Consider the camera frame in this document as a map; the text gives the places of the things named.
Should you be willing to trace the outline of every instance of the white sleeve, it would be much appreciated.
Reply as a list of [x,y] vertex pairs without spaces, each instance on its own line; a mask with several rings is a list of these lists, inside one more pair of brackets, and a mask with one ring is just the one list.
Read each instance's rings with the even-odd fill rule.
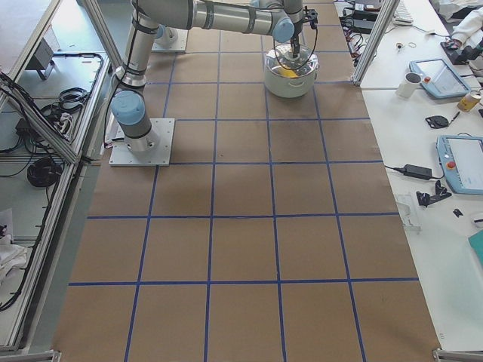
[[458,26],[454,27],[451,37],[461,41],[461,43],[465,43],[466,40],[480,30],[482,26],[483,8],[479,8],[469,13]]

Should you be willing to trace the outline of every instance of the white table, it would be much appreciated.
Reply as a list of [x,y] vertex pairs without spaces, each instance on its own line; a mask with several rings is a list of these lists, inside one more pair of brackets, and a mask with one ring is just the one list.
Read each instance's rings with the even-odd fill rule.
[[[483,118],[476,109],[461,114],[447,129],[431,130],[424,118],[450,118],[457,111],[456,102],[438,103],[424,90],[416,90],[409,100],[397,97],[394,90],[364,90],[363,94],[388,166],[417,164],[431,167],[433,175],[441,176],[435,150],[437,136],[459,132],[483,135]],[[411,195],[422,227],[421,232],[407,230],[406,235],[442,348],[482,350],[483,268],[468,237],[481,230],[472,224],[470,216],[483,211],[483,196],[453,194],[427,208],[420,207],[416,191],[434,195],[435,183],[411,179],[392,170],[387,173],[395,195]],[[462,217],[453,214],[456,208],[463,212]]]
[[[404,0],[406,8],[414,19],[413,25],[424,30],[430,30],[439,35],[448,35],[438,15],[428,0]],[[397,88],[409,72],[409,62],[435,58],[447,59],[441,48],[445,38],[428,35],[412,26],[397,26],[390,24],[386,30],[377,55],[362,80],[363,89]],[[404,46],[401,50],[397,43]],[[472,74],[467,66],[455,66],[461,75]],[[473,77],[465,78],[470,87],[479,89],[480,85]]]
[[[404,0],[414,25],[447,35],[447,31],[427,0]],[[477,107],[461,112],[446,129],[432,130],[424,118],[443,115],[451,119],[458,111],[458,100],[434,100],[417,89],[406,100],[395,89],[408,71],[409,62],[434,58],[447,59],[439,44],[444,38],[427,35],[413,27],[397,27],[382,39],[377,55],[362,83],[364,99],[384,163],[391,167],[416,164],[430,167],[433,176],[441,176],[435,141],[439,135],[467,132],[483,136],[483,118]],[[396,43],[405,46],[398,51]],[[461,75],[472,74],[468,66],[455,66]],[[472,88],[480,85],[466,78]],[[483,196],[458,195],[429,207],[420,207],[416,191],[434,195],[435,180],[422,181],[387,170],[396,198],[412,200],[411,217],[421,231],[406,229],[417,273],[441,346],[446,351],[483,349],[483,268],[469,245],[468,237],[479,231],[470,219],[483,211]],[[463,216],[457,218],[454,209]]]

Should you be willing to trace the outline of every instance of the coffee mug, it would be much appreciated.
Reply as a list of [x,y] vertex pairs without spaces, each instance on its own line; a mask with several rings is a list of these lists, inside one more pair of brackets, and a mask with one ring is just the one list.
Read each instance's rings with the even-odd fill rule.
[[422,78],[417,73],[406,73],[405,78],[396,90],[396,94],[403,98],[409,98],[414,90],[420,85]]

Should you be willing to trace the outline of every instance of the cooking pot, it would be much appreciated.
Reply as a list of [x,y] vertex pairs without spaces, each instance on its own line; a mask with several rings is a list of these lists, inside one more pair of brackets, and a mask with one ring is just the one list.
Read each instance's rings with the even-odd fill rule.
[[303,45],[298,57],[293,57],[290,44],[280,44],[265,56],[265,86],[283,98],[300,97],[317,79],[318,58]]

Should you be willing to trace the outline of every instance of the tablet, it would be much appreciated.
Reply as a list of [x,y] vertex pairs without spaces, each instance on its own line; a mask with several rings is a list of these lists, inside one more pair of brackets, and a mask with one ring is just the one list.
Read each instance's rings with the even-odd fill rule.
[[440,136],[436,149],[446,182],[454,192],[483,195],[483,137]]
[[462,97],[471,91],[454,67],[443,59],[415,60],[409,63],[412,72],[430,77],[429,83],[421,83],[434,98]]

